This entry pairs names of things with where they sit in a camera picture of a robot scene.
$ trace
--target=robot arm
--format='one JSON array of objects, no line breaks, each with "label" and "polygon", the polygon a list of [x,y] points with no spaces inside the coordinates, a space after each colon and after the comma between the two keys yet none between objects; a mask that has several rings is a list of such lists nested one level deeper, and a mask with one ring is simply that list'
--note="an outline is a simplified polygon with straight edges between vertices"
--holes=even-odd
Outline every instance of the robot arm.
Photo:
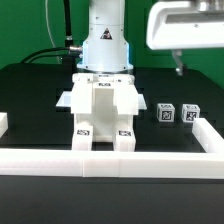
[{"label": "robot arm", "polygon": [[153,50],[172,50],[183,74],[180,49],[224,47],[224,1],[161,1],[149,14],[147,45]]}]

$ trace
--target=green background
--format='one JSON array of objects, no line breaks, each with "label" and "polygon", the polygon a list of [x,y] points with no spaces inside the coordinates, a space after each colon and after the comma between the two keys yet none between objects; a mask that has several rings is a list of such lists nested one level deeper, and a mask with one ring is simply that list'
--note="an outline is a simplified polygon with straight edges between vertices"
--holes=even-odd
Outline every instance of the green background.
[{"label": "green background", "polygon": [[[88,35],[89,0],[70,0],[73,38],[82,44]],[[146,46],[146,26],[153,0],[126,0],[125,38],[130,44],[130,62],[136,67],[175,68],[170,51],[152,51]],[[44,0],[0,2],[0,68],[18,63],[35,51],[51,48]],[[50,26],[56,46],[64,46],[63,0],[49,0]],[[204,73],[224,88],[224,49],[183,51],[188,68]],[[39,63],[57,63],[55,59]]]}]

